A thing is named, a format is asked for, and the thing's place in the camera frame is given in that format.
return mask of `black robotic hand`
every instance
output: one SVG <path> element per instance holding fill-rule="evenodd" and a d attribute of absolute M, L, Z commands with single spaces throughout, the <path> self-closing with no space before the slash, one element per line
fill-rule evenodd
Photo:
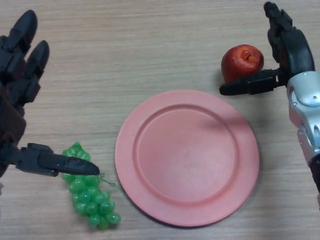
<path fill-rule="evenodd" d="M 319 193 L 320 205 L 320 72 L 315 69 L 306 37 L 293 26 L 291 17 L 269 1 L 263 8 L 270 23 L 267 38 L 279 68 L 225 83 L 219 90 L 225 96 L 253 95 L 286 87 L 289 117 L 297 127 L 297 138 Z"/>
<path fill-rule="evenodd" d="M 25 61 L 37 27 L 35 12 L 28 10 L 8 36 L 0 37 L 0 178 L 9 165 L 52 177 L 59 173 L 98 175 L 100 170 L 92 162 L 55 154 L 49 146 L 29 143 L 27 147 L 17 147 L 27 126 L 24 105 L 35 100 L 50 54 L 49 45 L 43 40 Z"/>
<path fill-rule="evenodd" d="M 236 82 L 225 83 L 219 89 L 222 95 L 253 95 L 273 91 L 287 86 L 289 79 L 297 74 L 315 71 L 307 39 L 301 30 L 293 26 L 291 17 L 269 1 L 263 8 L 270 23 L 267 38 L 279 68 L 264 69 Z"/>

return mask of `table surface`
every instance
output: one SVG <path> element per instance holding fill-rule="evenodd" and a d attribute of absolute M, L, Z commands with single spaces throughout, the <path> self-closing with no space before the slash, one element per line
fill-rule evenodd
<path fill-rule="evenodd" d="M 12 0 L 0 1 L 7 35 L 28 9 L 38 16 L 33 47 L 45 39 L 50 59 L 41 91 L 25 107 L 20 146 L 49 145 L 61 153 L 80 141 L 109 181 L 119 184 L 114 149 L 128 114 L 155 94 L 194 89 L 219 96 L 223 54 L 239 44 L 262 51 L 276 68 L 263 0 Z M 320 1 L 278 0 L 307 37 L 320 67 Z M 288 115 L 284 87 L 261 95 L 220 96 L 250 123 L 261 172 L 256 189 L 232 216 L 198 229 L 159 224 L 118 188 L 108 188 L 122 222 L 92 231 L 74 214 L 60 177 L 20 172 L 1 178 L 1 240 L 273 240 L 317 239 L 316 187 Z"/>

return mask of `green grapes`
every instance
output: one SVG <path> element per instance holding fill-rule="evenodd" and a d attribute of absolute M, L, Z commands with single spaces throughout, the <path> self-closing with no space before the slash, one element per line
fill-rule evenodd
<path fill-rule="evenodd" d="M 75 142 L 62 154 L 91 160 L 89 153 L 82 148 L 79 142 Z M 110 225 L 117 225 L 121 222 L 121 216 L 114 212 L 115 202 L 111 200 L 110 192 L 99 189 L 100 176 L 64 173 L 62 179 L 68 183 L 75 212 L 82 217 L 87 217 L 90 226 L 108 229 Z"/>

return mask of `wooden table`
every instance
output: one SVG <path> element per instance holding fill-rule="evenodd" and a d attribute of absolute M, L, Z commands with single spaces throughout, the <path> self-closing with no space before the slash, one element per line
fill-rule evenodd
<path fill-rule="evenodd" d="M 118 182 L 114 148 L 126 116 L 168 90 L 219 96 L 223 54 L 251 44 L 276 68 L 263 0 L 12 0 L 0 1 L 7 35 L 24 11 L 38 16 L 33 47 L 42 39 L 50 59 L 36 101 L 26 106 L 20 146 L 41 143 L 61 153 L 80 141 L 107 179 Z M 320 67 L 320 1 L 278 0 L 311 46 Z M 255 191 L 232 216 L 199 229 L 156 223 L 111 188 L 122 216 L 117 229 L 90 231 L 74 214 L 61 177 L 11 167 L 1 182 L 1 240 L 301 240 L 318 239 L 316 187 L 288 115 L 284 87 L 255 96 L 223 97 L 249 121 L 261 172 Z"/>

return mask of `pink plate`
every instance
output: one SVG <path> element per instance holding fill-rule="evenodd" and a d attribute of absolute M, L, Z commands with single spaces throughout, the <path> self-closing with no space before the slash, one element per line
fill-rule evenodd
<path fill-rule="evenodd" d="M 259 150 L 246 120 L 208 93 L 175 90 L 140 104 L 115 146 L 129 198 L 149 216 L 199 227 L 235 212 L 253 190 Z"/>

